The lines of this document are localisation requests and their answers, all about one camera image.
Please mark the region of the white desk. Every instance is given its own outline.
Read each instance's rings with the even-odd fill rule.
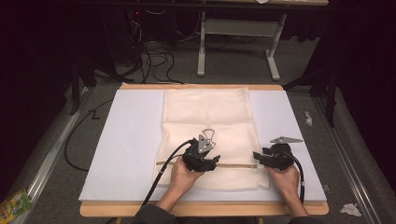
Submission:
[[[132,217],[149,192],[154,162],[162,141],[163,89],[238,88],[239,85],[127,85],[111,106],[79,199],[86,217]],[[280,135],[303,139],[280,86],[247,86],[263,147]],[[305,206],[312,215],[329,211],[305,143],[291,145],[304,167]],[[158,201],[166,188],[156,188]],[[192,189],[177,204],[177,216],[266,216],[287,214],[276,188],[224,192]]]
[[[255,0],[214,0],[213,2],[238,2],[247,4],[259,4]],[[328,0],[306,0],[306,1],[282,1],[270,0],[264,4],[295,5],[295,6],[327,6]],[[282,34],[287,15],[282,14],[279,21],[239,21],[239,20],[216,20],[207,19],[206,13],[201,13],[201,44],[198,56],[198,77],[205,75],[205,35],[247,35],[272,37],[270,49],[265,50],[265,56],[270,68],[273,81],[279,81],[274,59],[277,43]]]

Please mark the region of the dark sleeve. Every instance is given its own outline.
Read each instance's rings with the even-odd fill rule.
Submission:
[[[134,216],[134,224],[173,224],[175,216],[153,204],[140,208]]]
[[[295,217],[290,224],[323,224],[323,222],[312,217]]]

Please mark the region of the person's left hand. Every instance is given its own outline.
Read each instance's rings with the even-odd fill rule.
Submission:
[[[171,184],[169,189],[175,189],[184,194],[192,188],[195,181],[204,173],[205,172],[190,171],[187,169],[183,159],[178,157],[172,168]]]

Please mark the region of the beige fabric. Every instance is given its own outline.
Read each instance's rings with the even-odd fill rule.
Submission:
[[[200,177],[199,189],[255,189],[269,187],[268,174],[258,164],[252,151],[261,152],[256,126],[248,97],[248,89],[186,89],[164,93],[163,142],[156,160],[154,177],[172,152],[187,140],[198,138],[202,130],[215,130],[216,143],[207,158],[220,155],[214,171]],[[177,154],[184,153],[187,144]],[[172,165],[168,165],[160,185],[168,185]]]

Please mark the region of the person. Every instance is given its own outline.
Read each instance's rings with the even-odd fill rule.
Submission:
[[[286,206],[290,210],[290,224],[321,224],[320,220],[308,215],[298,196],[298,185],[300,174],[294,165],[285,171],[279,172],[272,168],[267,168],[273,177]],[[187,169],[183,160],[178,157],[172,173],[171,183],[168,190],[156,204],[146,204],[142,206],[134,216],[134,224],[174,224],[180,223],[180,219],[171,215],[171,211],[181,197],[187,193],[195,181],[204,173],[191,172]],[[220,223],[215,221],[205,222],[204,218],[185,218],[183,224],[204,224]]]

